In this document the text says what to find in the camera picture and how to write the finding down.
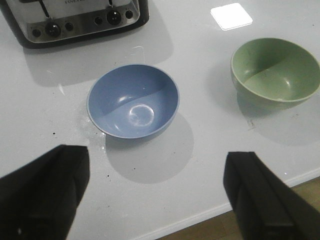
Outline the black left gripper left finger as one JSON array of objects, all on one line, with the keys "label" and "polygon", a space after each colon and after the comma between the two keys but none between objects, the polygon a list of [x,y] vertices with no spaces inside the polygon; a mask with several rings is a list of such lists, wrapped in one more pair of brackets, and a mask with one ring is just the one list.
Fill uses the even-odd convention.
[{"label": "black left gripper left finger", "polygon": [[59,145],[0,179],[2,240],[65,240],[90,179],[87,147]]}]

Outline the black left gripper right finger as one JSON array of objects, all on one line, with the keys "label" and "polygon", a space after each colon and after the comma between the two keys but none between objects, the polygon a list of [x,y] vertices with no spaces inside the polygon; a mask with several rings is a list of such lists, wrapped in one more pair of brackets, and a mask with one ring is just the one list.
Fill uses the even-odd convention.
[{"label": "black left gripper right finger", "polygon": [[223,186],[245,240],[318,240],[320,213],[254,152],[229,152]]}]

